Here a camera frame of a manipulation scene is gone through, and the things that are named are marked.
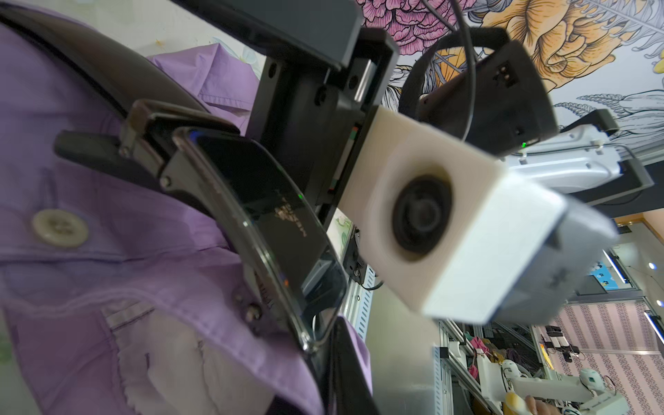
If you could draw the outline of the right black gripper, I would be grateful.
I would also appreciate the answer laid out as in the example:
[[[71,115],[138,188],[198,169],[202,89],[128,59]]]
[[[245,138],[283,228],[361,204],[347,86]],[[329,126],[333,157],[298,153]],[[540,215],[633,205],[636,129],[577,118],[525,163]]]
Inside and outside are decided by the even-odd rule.
[[[268,150],[313,206],[341,194],[344,150],[380,104],[399,49],[363,27],[355,1],[181,1],[266,57],[247,136]]]

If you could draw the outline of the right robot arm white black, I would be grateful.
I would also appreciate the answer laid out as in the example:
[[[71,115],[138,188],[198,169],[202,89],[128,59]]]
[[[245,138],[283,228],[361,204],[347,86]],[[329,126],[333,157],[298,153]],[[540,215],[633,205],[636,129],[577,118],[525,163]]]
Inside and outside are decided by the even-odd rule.
[[[398,101],[407,132],[434,129],[496,157],[559,133],[525,48],[498,28],[471,28],[490,50],[466,74],[423,95],[434,56],[463,38],[416,1],[185,1],[183,8],[267,57],[248,135],[318,210],[339,202],[398,57],[425,55]]]

